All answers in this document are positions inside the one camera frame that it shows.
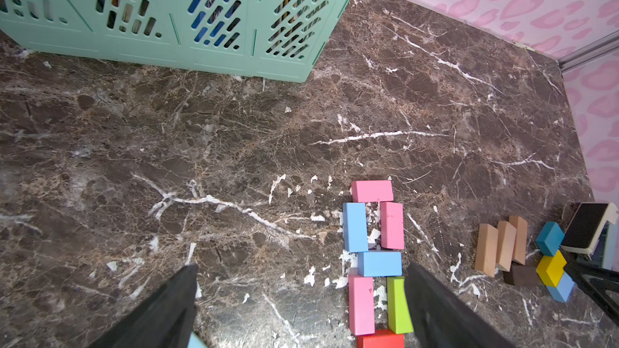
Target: red block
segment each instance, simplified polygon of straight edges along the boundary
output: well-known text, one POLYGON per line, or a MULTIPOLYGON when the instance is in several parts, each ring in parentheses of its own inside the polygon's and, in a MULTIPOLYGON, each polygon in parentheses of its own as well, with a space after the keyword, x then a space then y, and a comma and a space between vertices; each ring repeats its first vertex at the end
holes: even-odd
POLYGON ((383 329, 357 337, 357 348, 404 348, 404 335, 383 329))
POLYGON ((353 202, 393 201, 391 180, 359 180, 352 182, 351 187, 353 202))

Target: wooden block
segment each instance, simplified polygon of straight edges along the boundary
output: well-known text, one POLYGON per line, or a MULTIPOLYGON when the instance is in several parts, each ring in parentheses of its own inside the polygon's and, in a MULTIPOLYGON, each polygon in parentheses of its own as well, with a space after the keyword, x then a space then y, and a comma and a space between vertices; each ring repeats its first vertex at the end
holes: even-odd
POLYGON ((370 250, 359 253, 359 274, 363 277, 393 277, 402 275, 400 251, 370 250))
POLYGON ((552 298, 559 302, 567 302, 569 295, 572 294, 572 289, 574 289, 574 281, 572 277, 568 275, 568 273, 563 272, 563 277, 561 277, 561 281, 556 287, 546 286, 552 298))
POLYGON ((477 253, 475 257, 475 270, 489 277, 495 276, 496 248, 499 241, 499 230, 483 223, 479 225, 479 237, 477 238, 477 253))
POLYGON ((522 266, 517 263, 511 265, 509 271, 503 272, 506 284, 514 286, 540 286, 543 285, 534 266, 522 266))
POLYGON ((404 207, 400 203, 381 202, 381 247, 404 249, 404 207))
POLYGON ((359 336, 357 348, 404 348, 404 335, 382 329, 375 334, 359 336))
POLYGON ((342 218, 344 250, 349 253, 368 251, 368 220, 365 216, 365 203, 344 203, 342 218))
POLYGON ((557 287, 563 277, 563 268, 567 264, 561 251, 557 251, 554 256, 543 256, 536 271, 544 285, 557 287))
POLYGON ((501 220, 497 228, 499 230, 499 241, 496 250, 496 266, 499 270, 509 271, 511 259, 514 256, 516 228, 506 220, 501 220))
POLYGON ((374 279, 361 277, 356 270, 349 273, 350 331, 355 336, 372 334, 374 327, 374 279))
POLYGON ((542 254, 554 256, 564 237, 565 234, 557 222, 546 222, 535 242, 542 254))
POLYGON ((354 202, 393 201, 391 180, 360 180, 351 187, 354 202))
POLYGON ((510 216, 509 223, 516 228, 516 242, 514 243, 514 255, 512 261, 520 265, 527 262, 527 228, 529 224, 519 216, 510 216))
POLYGON ((404 334, 413 331, 404 294, 404 277, 387 277, 387 315, 389 329, 393 333, 404 334))

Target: pink block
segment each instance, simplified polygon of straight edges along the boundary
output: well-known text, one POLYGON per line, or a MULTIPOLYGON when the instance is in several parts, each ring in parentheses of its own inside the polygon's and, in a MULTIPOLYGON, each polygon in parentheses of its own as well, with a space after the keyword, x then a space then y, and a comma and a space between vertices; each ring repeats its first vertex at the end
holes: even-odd
POLYGON ((374 279, 361 277, 356 269, 349 273, 350 331, 355 336, 373 334, 374 279))
POLYGON ((360 180, 352 182, 352 201, 357 203, 393 201, 391 180, 360 180))
POLYGON ((400 203, 381 202, 381 247, 404 250, 404 208, 400 203))

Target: blue block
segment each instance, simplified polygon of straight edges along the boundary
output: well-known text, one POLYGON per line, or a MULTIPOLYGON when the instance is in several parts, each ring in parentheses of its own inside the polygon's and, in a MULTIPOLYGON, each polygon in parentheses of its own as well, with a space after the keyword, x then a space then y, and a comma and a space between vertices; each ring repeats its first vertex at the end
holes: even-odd
POLYGON ((556 222, 546 222, 535 242, 542 254, 554 256, 564 237, 565 234, 556 222))
POLYGON ((368 221, 365 219, 365 203, 345 203, 344 250, 349 253, 368 251, 368 221))
POLYGON ((572 289, 574 289, 574 281, 572 280, 572 277, 568 275, 568 273, 563 272, 563 276, 561 277, 561 281, 559 281, 557 287, 546 287, 552 295, 552 298, 559 302, 567 302, 569 295, 572 293, 572 289))
POLYGON ((359 253, 359 274, 363 277, 401 276, 402 253, 376 250, 359 253))

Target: brown marble surface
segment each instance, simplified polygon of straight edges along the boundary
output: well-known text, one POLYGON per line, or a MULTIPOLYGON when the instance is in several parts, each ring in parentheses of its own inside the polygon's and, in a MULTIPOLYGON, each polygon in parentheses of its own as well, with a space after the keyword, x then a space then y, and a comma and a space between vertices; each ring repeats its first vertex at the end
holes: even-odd
POLYGON ((21 51, 0 44, 1 347, 86 346, 192 243, 211 347, 352 347, 341 204, 386 178, 405 265, 517 346, 619 345, 579 290, 561 304, 472 269, 479 223, 537 234, 591 199, 548 58, 403 0, 352 0, 303 84, 21 51))

